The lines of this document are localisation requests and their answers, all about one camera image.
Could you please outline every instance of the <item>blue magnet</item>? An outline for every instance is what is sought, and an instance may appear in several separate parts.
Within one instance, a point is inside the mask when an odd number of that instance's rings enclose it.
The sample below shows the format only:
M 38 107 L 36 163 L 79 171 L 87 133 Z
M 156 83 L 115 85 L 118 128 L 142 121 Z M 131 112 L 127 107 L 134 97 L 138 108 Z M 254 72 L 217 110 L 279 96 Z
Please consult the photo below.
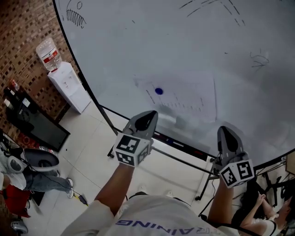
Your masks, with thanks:
M 155 89 L 156 94 L 162 95 L 163 94 L 163 89 L 161 88 L 156 88 Z

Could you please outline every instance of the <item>jeans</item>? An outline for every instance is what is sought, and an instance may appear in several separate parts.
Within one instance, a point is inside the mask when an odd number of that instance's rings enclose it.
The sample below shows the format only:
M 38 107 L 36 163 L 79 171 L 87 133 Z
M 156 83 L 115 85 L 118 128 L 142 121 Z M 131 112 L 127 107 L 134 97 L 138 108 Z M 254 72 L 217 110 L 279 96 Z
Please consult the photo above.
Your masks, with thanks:
M 148 194 L 146 194 L 145 192 L 137 192 L 136 194 L 134 194 L 134 195 L 131 196 L 130 198 L 133 198 L 133 197 L 135 197 L 135 196 L 139 196 L 139 195 L 148 195 Z M 174 197 L 174 199 L 184 202 L 183 200 L 181 200 L 181 199 L 179 199 L 179 198 L 177 198 L 177 197 Z
M 57 177 L 56 171 L 36 172 L 25 169 L 23 174 L 27 182 L 24 190 L 47 192 L 56 189 L 68 193 L 71 189 L 70 181 Z

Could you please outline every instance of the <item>tile floor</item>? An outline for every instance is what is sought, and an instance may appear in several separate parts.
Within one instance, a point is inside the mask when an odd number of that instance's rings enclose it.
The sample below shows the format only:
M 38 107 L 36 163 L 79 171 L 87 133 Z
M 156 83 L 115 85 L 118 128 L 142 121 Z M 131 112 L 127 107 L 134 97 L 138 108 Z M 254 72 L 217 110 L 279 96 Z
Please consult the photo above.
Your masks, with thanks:
M 122 129 L 127 124 L 127 120 L 106 112 L 116 127 Z M 70 109 L 60 124 L 71 133 L 59 153 L 61 176 L 72 178 L 75 191 L 84 194 L 91 203 L 118 166 L 116 159 L 107 157 L 116 136 L 93 102 L 81 115 Z M 211 168 L 209 160 L 199 160 L 158 141 L 154 146 L 199 167 Z M 270 179 L 276 179 L 278 175 L 285 175 L 283 168 L 274 171 Z M 207 174 L 152 151 L 136 168 L 127 196 L 134 194 L 142 183 L 146 184 L 150 194 L 160 195 L 169 189 L 176 197 L 191 204 L 195 213 L 199 214 L 214 192 L 209 183 L 202 200 L 194 201 L 195 196 L 201 193 L 206 178 Z M 218 180 L 214 181 L 214 186 L 218 187 Z M 236 188 L 235 194 L 243 192 L 244 188 L 243 185 Z M 65 193 L 52 190 L 45 193 L 40 207 L 29 209 L 31 218 L 24 221 L 30 236 L 58 236 L 85 209 L 86 206 L 77 199 L 68 199 Z

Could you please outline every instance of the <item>red bag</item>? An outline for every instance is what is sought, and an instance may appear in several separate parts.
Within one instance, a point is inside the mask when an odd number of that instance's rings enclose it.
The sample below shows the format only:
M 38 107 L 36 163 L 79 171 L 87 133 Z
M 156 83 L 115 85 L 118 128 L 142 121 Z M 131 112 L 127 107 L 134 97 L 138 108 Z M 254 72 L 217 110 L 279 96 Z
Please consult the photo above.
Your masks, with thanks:
M 6 206 L 11 213 L 22 217 L 30 217 L 25 210 L 30 191 L 23 191 L 9 185 L 6 189 L 2 190 L 1 194 L 3 195 Z

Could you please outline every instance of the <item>whiteboard frame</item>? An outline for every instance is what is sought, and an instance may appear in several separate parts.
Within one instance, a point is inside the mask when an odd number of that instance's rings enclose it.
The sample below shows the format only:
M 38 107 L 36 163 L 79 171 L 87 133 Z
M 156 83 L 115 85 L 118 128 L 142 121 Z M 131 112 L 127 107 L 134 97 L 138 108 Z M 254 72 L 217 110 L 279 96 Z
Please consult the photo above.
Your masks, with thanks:
M 77 62 L 77 60 L 76 60 L 76 58 L 75 58 L 75 55 L 74 55 L 74 53 L 73 53 L 73 51 L 72 51 L 72 49 L 71 49 L 70 44 L 69 44 L 69 42 L 68 42 L 68 39 L 67 39 L 67 37 L 66 37 L 66 34 L 65 34 L 65 31 L 64 31 L 63 25 L 62 25 L 62 23 L 61 23 L 61 20 L 60 20 L 59 14 L 58 14 L 58 10 L 57 10 L 57 6 L 56 6 L 56 3 L 55 3 L 55 0 L 53 0 L 53 6 L 54 6 L 54 10 L 55 10 L 55 13 L 56 13 L 56 16 L 57 16 L 58 22 L 59 22 L 59 26 L 60 26 L 61 31 L 62 31 L 62 33 L 63 33 L 63 36 L 64 36 L 64 38 L 65 38 L 66 44 L 67 44 L 67 46 L 68 46 L 68 48 L 69 48 L 69 51 L 70 51 L 70 53 L 71 53 L 71 55 L 72 55 L 72 57 L 73 57 L 73 59 L 74 59 L 76 65 L 77 65 L 78 69 L 79 69 L 79 72 L 80 72 L 81 75 L 82 75 L 82 76 L 80 76 L 79 78 L 80 78 L 80 80 L 81 80 L 81 82 L 82 82 L 83 87 L 84 87 L 85 90 L 89 93 L 91 99 L 93 100 L 93 102 L 95 103 L 95 105 L 96 105 L 97 108 L 99 109 L 100 113 L 102 114 L 103 118 L 106 120 L 106 122 L 107 122 L 108 125 L 111 127 L 111 129 L 113 130 L 113 132 L 114 132 L 116 135 L 118 135 L 118 130 L 119 130 L 119 129 L 117 129 L 116 127 L 113 126 L 112 122 L 110 121 L 109 117 L 108 117 L 107 114 L 105 113 L 104 109 L 106 109 L 106 110 L 108 110 L 108 111 L 111 111 L 111 112 L 113 112 L 113 113 L 119 115 L 120 117 L 122 117 L 122 118 L 124 118 L 124 119 L 127 119 L 127 120 L 129 120 L 129 119 L 128 119 L 127 117 L 125 117 L 125 116 L 123 116 L 123 115 L 121 115 L 121 114 L 119 114 L 119 113 L 117 113 L 117 112 L 115 112 L 115 111 L 113 111 L 113 110 L 111 110 L 111 109 L 105 107 L 105 106 L 102 106 L 102 105 L 100 105 L 100 104 L 98 103 L 96 97 L 94 96 L 93 92 L 91 91 L 91 88 L 89 87 L 89 85 L 88 85 L 88 83 L 87 83 L 87 81 L 86 81 L 86 79 L 85 79 L 85 77 L 84 77 L 84 75 L 83 75 L 82 70 L 81 70 L 80 67 L 79 67 L 79 64 L 78 64 L 78 62 Z M 154 139 L 159 140 L 160 142 L 163 142 L 163 143 L 165 143 L 166 145 L 169 145 L 169 146 L 171 146 L 171 147 L 173 147 L 173 148 L 176 148 L 176 149 L 178 149 L 178 150 L 180 150 L 180 151 L 182 151 L 182 152 L 185 152 L 185 153 L 187 153 L 187 154 L 189 154 L 189 155 L 192 155 L 192 156 L 194 156 L 194 157 L 197 157 L 197 158 L 199 158 L 199 159 L 201 159 L 201 160 L 206 161 L 207 157 L 216 158 L 216 157 L 213 156 L 213 155 L 210 155 L 210 154 L 208 154 L 208 153 L 205 153 L 205 152 L 203 152 L 203 151 L 201 151 L 201 150 L 199 150 L 199 149 L 196 149 L 196 148 L 194 148 L 194 147 L 192 147 L 192 146 L 189 146 L 189 145 L 187 145 L 187 144 L 185 144 L 185 143 L 179 142 L 178 140 L 175 140 L 175 139 L 173 139 L 173 138 L 170 138 L 170 137 L 168 137 L 168 136 L 165 136 L 165 135 L 163 135 L 163 134 L 161 134 L 161 133 L 159 133 L 159 132 L 156 132 L 156 133 L 158 133 L 159 135 L 154 134 L 154 136 L 153 136 Z M 295 148 L 293 148 L 293 149 L 290 150 L 289 152 L 287 152 L 287 153 L 285 153 L 285 154 L 283 154 L 283 155 L 281 155 L 281 156 L 279 156 L 279 157 L 277 157 L 277 158 L 274 158 L 274 159 L 272 159 L 272 160 L 270 160 L 270 161 L 267 161 L 267 162 L 265 162 L 265 163 L 263 163 L 263 164 L 257 165 L 257 166 L 254 167 L 254 170 L 259 170 L 259 169 L 262 169 L 262 168 L 266 168 L 266 167 L 268 167 L 268 166 L 270 166 L 270 165 L 276 164 L 276 163 L 278 163 L 278 162 L 280 162 L 280 161 L 282 160 L 282 157 L 284 157 L 284 156 L 286 156 L 286 155 L 288 155 L 288 154 L 290 154 L 290 153 L 292 153 L 292 152 L 294 152 L 294 151 L 295 151 Z

